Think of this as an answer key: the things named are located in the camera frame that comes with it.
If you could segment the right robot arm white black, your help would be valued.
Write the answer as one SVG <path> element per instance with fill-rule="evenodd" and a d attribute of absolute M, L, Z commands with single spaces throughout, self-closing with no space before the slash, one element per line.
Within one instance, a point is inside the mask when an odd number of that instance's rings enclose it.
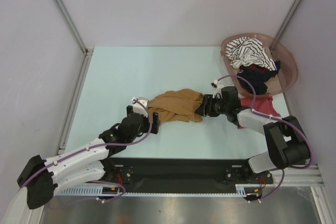
<path fill-rule="evenodd" d="M 242 176 L 249 183 L 254 183 L 263 172 L 300 168 L 298 163 L 312 158 L 307 138 L 296 117 L 279 118 L 256 111 L 252 105 L 242 105 L 242 99 L 233 86 L 204 95 L 195 114 L 203 117 L 225 115 L 237 127 L 251 129 L 265 137 L 267 151 L 247 159 L 243 165 Z"/>

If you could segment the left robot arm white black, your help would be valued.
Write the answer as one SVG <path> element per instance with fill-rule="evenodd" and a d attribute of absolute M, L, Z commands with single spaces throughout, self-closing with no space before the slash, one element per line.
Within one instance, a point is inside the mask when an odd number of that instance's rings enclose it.
<path fill-rule="evenodd" d="M 45 205 L 67 188 L 94 180 L 112 181 L 116 167 L 110 157 L 159 131 L 158 113 L 137 110 L 134 106 L 127 110 L 120 123 L 83 147 L 54 157 L 30 158 L 17 179 L 19 187 L 27 191 L 28 209 Z"/>

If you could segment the mustard yellow tank top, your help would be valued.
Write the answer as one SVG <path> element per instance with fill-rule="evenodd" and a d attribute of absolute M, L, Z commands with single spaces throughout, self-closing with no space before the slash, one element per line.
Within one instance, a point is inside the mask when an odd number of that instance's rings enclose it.
<path fill-rule="evenodd" d="M 204 99 L 204 95 L 191 89 L 167 91 L 149 101 L 150 113 L 157 113 L 161 123 L 182 121 L 202 122 L 203 117 L 195 113 Z"/>

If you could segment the red tank top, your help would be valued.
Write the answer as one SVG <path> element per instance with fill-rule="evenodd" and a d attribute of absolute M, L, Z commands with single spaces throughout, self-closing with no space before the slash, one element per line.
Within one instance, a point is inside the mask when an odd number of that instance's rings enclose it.
<path fill-rule="evenodd" d="M 241 106 L 247 106 L 247 107 L 251 107 L 252 102 L 253 102 L 253 98 L 239 98 L 240 99 L 240 103 Z M 281 117 L 281 115 L 274 109 L 273 107 L 273 98 L 272 97 L 265 97 L 265 98 L 257 98 L 253 108 L 263 114 L 271 114 L 272 116 L 276 116 L 276 117 Z M 264 124 L 267 124 L 267 122 L 262 122 L 261 121 L 261 117 L 259 117 L 258 120 L 252 120 L 252 122 L 248 123 L 249 126 L 251 126 L 250 129 L 259 132 L 261 134 L 264 133 Z"/>

